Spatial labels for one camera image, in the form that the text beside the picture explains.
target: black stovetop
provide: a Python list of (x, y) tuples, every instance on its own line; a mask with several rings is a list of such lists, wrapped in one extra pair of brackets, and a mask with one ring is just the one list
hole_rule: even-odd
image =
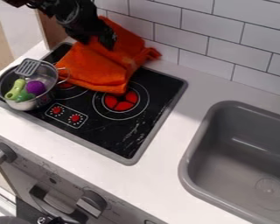
[[(62, 44), (44, 60), (55, 63), (70, 48)], [(131, 165), (144, 153), (185, 89), (182, 80), (140, 68), (125, 95), (94, 92), (66, 83), (57, 87), (56, 100), (50, 105), (17, 113), (36, 117), (42, 121), (40, 125), (49, 123), (43, 126)]]

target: silver pot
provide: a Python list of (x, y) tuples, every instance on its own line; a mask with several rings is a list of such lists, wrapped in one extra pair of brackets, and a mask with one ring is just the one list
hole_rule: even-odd
[[(10, 68), (0, 77), (0, 97), (4, 99), (10, 107), (16, 110), (28, 111), (44, 107), (46, 104), (50, 103), (52, 100), (55, 99), (56, 85), (66, 82), (70, 78), (69, 71), (66, 68), (57, 69), (54, 65), (45, 61), (41, 61), (41, 65), (38, 68), (38, 70), (34, 73), (34, 75), (25, 79), (27, 81), (43, 82), (45, 84), (46, 91), (43, 94), (29, 101), (15, 102), (5, 99), (4, 96), (12, 89), (16, 80), (23, 78), (20, 75), (14, 73), (16, 68), (17, 66)], [(61, 69), (66, 69), (68, 71), (68, 76), (65, 80), (58, 82), (58, 70)]]

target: sink basin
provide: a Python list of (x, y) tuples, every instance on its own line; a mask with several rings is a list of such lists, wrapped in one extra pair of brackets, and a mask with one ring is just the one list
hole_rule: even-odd
[(202, 200), (253, 223), (280, 224), (280, 115), (236, 101), (212, 106), (178, 175)]

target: orange towel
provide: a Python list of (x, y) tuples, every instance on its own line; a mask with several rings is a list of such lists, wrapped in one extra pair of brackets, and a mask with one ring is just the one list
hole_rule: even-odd
[[(95, 91), (123, 94), (131, 75), (146, 61), (161, 56), (153, 48), (146, 48), (144, 41), (123, 29), (120, 25), (101, 17), (117, 35), (113, 51), (109, 51), (97, 37), (92, 37), (88, 45), (74, 44), (73, 48), (56, 64), (66, 67), (71, 77), (68, 82)], [(60, 71), (61, 79), (67, 77)]]

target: red dial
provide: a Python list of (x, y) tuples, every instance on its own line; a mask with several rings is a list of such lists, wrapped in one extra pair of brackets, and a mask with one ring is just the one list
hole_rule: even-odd
[(52, 112), (55, 114), (55, 115), (58, 115), (59, 113), (61, 113), (61, 108), (60, 107), (54, 107), (52, 109)]
[(71, 119), (73, 123), (77, 123), (81, 118), (79, 115), (72, 115)]

